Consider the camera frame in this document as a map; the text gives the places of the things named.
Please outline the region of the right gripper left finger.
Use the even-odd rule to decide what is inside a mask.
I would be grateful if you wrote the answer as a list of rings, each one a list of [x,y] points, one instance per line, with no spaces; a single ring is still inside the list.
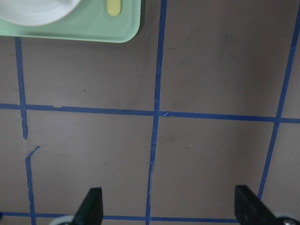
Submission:
[[[73,217],[73,224],[101,225],[103,216],[102,189],[100,187],[90,188]]]

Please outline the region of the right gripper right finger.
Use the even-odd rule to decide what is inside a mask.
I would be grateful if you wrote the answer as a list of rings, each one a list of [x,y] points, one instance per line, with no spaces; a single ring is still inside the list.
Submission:
[[[283,225],[246,185],[236,185],[234,214],[240,225]]]

